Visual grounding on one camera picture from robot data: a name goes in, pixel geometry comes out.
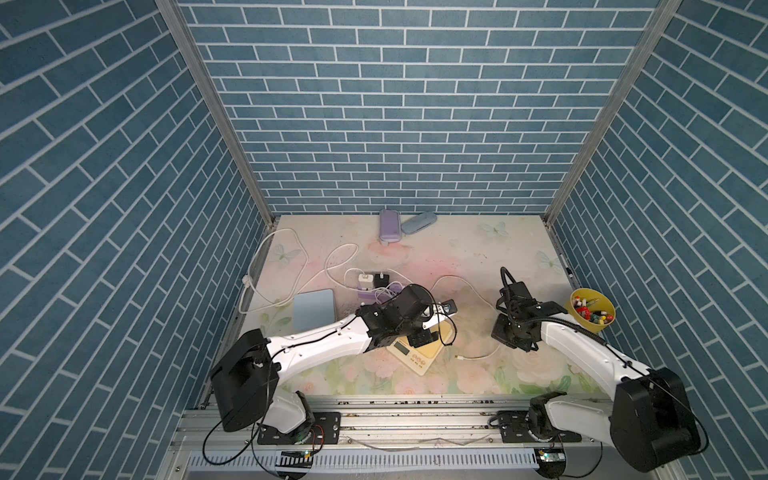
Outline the yellow electronic scale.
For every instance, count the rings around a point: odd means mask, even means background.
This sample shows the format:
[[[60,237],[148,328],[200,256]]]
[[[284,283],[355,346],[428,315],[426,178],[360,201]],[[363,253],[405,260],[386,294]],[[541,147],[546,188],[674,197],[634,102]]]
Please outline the yellow electronic scale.
[[[455,339],[454,324],[444,320],[429,329],[428,334],[395,340],[386,350],[418,376],[424,376],[449,340]]]

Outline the purple power strip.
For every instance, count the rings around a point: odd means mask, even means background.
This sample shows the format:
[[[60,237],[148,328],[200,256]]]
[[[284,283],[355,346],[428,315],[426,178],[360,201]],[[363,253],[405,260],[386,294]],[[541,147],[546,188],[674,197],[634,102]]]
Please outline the purple power strip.
[[[404,286],[399,281],[394,281],[386,287],[376,287],[370,290],[358,291],[358,301],[361,304],[383,303],[398,295]]]

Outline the black charger adapter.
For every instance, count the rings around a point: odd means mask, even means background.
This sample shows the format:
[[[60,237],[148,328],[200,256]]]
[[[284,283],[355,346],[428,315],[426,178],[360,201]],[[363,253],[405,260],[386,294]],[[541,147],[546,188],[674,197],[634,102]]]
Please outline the black charger adapter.
[[[376,273],[373,275],[373,285],[375,289],[387,288],[390,284],[390,275],[386,273]]]

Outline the white charger adapter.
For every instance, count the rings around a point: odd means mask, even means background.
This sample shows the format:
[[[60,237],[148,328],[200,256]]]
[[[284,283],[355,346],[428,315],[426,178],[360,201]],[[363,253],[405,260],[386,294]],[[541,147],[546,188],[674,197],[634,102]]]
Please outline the white charger adapter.
[[[358,275],[358,287],[361,291],[371,291],[374,289],[373,274],[360,273]]]

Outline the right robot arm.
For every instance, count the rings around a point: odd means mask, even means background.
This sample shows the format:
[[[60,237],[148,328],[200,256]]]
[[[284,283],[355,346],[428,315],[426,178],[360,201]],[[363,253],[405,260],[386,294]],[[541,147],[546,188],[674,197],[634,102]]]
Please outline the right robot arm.
[[[632,468],[647,473],[706,451],[708,433],[692,411],[685,385],[668,368],[653,369],[617,351],[555,302],[540,302],[527,286],[504,275],[492,336],[532,353],[552,347],[590,376],[603,400],[579,399],[561,390],[531,399],[528,433],[554,442],[571,432],[613,447]]]

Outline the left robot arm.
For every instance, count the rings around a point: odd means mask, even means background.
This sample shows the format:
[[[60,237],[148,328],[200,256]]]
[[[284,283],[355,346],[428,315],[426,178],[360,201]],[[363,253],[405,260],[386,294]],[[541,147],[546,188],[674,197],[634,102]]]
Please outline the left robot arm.
[[[223,430],[261,424],[297,435],[314,417],[303,395],[282,392],[282,384],[332,360],[388,347],[401,337],[420,343],[456,312],[454,300],[439,303],[425,287],[410,284],[383,303],[363,304],[313,330],[269,338],[260,329],[242,334],[209,374]]]

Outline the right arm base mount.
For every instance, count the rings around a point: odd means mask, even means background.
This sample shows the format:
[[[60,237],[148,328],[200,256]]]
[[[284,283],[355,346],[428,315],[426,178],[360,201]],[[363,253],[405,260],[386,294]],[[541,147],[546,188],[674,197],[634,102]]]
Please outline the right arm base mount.
[[[498,429],[503,443],[579,443],[582,436],[558,430],[543,414],[534,410],[503,410],[488,425]]]

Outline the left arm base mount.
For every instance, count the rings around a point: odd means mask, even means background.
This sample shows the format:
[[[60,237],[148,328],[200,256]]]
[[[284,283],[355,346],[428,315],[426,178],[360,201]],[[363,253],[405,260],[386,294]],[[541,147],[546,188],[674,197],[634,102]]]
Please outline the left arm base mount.
[[[288,434],[272,426],[263,425],[257,436],[259,445],[335,445],[338,443],[341,423],[340,412],[314,412]]]

